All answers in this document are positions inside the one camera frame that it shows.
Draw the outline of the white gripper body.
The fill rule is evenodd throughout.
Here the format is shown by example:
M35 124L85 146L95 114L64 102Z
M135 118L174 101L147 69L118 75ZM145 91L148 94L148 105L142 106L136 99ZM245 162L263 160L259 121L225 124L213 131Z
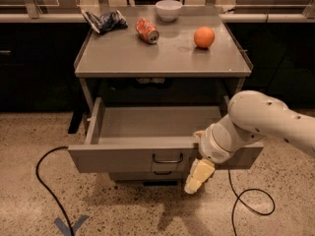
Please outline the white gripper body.
M237 127L226 114L217 123L211 124L199 140L199 153L203 158L222 164L234 157L246 146L259 142L263 136Z

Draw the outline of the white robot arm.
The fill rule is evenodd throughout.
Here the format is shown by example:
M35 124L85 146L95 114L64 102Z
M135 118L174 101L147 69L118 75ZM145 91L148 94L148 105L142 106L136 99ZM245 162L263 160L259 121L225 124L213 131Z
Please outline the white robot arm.
M215 166L264 137L275 137L315 156L315 118L290 110L282 101L255 90L235 94L227 114L194 134L200 159L193 161L184 191L194 194L215 172Z

